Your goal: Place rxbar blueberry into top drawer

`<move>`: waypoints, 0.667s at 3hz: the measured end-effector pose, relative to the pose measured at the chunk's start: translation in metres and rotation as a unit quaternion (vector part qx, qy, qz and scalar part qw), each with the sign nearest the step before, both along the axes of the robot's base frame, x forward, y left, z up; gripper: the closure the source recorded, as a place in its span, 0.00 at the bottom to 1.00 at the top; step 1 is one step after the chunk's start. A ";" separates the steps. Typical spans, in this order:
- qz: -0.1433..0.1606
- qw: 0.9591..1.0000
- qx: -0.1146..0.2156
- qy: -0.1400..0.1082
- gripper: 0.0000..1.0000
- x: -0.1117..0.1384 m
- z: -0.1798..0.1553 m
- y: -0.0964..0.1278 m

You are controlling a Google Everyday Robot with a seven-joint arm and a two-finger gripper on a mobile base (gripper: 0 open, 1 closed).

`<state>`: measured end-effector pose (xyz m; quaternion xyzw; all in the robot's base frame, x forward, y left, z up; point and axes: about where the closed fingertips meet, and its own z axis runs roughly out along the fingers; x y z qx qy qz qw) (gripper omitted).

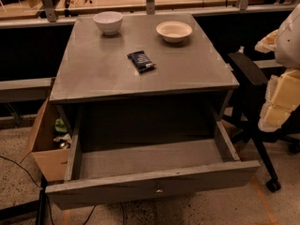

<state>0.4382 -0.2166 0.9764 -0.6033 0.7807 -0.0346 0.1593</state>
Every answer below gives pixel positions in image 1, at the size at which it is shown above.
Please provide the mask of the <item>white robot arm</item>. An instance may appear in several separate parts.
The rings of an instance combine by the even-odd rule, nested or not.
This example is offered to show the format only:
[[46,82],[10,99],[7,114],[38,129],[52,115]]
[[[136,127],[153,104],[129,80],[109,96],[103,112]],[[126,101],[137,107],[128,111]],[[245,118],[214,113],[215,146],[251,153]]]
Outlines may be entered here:
[[276,62],[286,68],[279,77],[271,76],[258,123],[260,130],[274,132],[300,106],[300,5],[279,29],[261,39],[255,50],[260,53],[274,52]]

